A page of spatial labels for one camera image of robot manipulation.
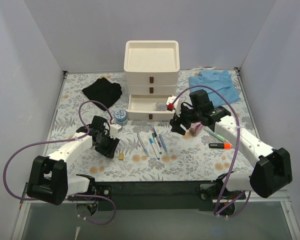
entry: green marker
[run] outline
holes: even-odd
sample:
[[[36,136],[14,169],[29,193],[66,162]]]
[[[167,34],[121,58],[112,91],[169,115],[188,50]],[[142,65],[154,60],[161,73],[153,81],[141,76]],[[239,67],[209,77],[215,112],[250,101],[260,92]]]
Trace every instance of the green marker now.
[[[220,140],[220,141],[223,142],[223,143],[226,141],[226,139],[225,139],[223,136],[221,136],[221,135],[215,133],[215,132],[212,131],[208,126],[205,126],[205,127],[203,128],[203,130],[205,130],[207,133],[211,134],[212,136],[214,136],[216,139]]]

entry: glass panel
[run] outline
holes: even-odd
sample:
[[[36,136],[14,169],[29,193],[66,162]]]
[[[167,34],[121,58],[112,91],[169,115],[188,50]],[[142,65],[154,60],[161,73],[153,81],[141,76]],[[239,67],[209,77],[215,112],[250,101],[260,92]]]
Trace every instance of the glass panel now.
[[[92,218],[109,219],[112,211]],[[99,226],[77,217],[75,203],[54,206],[32,203],[23,240],[75,239],[292,239],[280,202],[250,202],[236,217],[225,220],[198,210],[120,210],[113,222]]]

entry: small yellow object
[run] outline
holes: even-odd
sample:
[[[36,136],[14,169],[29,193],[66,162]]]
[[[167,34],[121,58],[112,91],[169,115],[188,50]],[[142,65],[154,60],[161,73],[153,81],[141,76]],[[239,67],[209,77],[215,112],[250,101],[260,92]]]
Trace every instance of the small yellow object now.
[[[120,153],[119,154],[119,160],[123,161],[125,158],[125,154],[124,153]]]

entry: marker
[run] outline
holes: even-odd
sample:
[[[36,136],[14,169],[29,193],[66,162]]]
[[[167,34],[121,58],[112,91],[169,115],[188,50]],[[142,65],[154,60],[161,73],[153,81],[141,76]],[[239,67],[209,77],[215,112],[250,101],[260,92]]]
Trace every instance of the marker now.
[[[203,128],[203,130],[205,130],[207,133],[211,134],[212,136],[214,136],[216,139],[220,140],[221,142],[225,142],[225,141],[226,141],[226,139],[225,139],[223,136],[221,136],[221,135],[215,133],[215,132],[212,131],[208,126],[205,126],[205,127]]]
[[[211,149],[230,149],[230,143],[209,143],[209,148]]]
[[[161,148],[161,142],[160,142],[160,140],[159,140],[159,138],[158,138],[158,135],[157,135],[157,132],[156,132],[154,126],[152,127],[152,131],[153,131],[153,133],[154,133],[154,135],[155,135],[156,140],[158,141],[159,147]]]
[[[153,140],[154,140],[156,149],[158,150],[158,152],[159,152],[160,154],[162,154],[161,149],[160,149],[160,146],[159,146],[159,143],[158,143],[158,140],[157,140],[157,138],[156,138],[156,136],[155,136],[154,133],[152,133],[152,137],[153,137]]]
[[[149,154],[149,152],[148,152],[146,146],[144,145],[144,142],[142,141],[140,135],[137,134],[136,136],[137,136],[137,138],[139,139],[139,142],[140,142],[140,144],[141,144],[141,146],[142,146],[142,148],[143,148],[143,151],[144,151],[145,155],[146,155],[147,157],[150,157],[150,154]]]
[[[157,149],[155,147],[154,141],[152,140],[152,138],[149,138],[149,141],[150,141],[150,144],[151,144],[151,147],[153,149],[153,152],[154,152],[154,155],[155,155],[156,159],[160,160],[160,157],[159,157],[159,154],[158,154]]]
[[[165,153],[167,154],[167,153],[168,153],[168,149],[167,149],[167,147],[166,147],[164,138],[162,137],[162,134],[161,134],[161,133],[159,134],[159,138],[160,138],[160,141],[161,141],[161,143],[162,143],[163,149],[164,149]]]

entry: black cloth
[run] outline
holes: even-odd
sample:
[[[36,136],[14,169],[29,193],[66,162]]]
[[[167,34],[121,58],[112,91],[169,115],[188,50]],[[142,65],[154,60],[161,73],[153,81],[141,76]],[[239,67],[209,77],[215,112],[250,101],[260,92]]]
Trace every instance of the black cloth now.
[[[119,83],[111,83],[106,78],[99,78],[90,86],[82,89],[82,92],[89,100],[95,100],[110,108],[122,95],[121,86]],[[101,110],[106,109],[97,104]]]

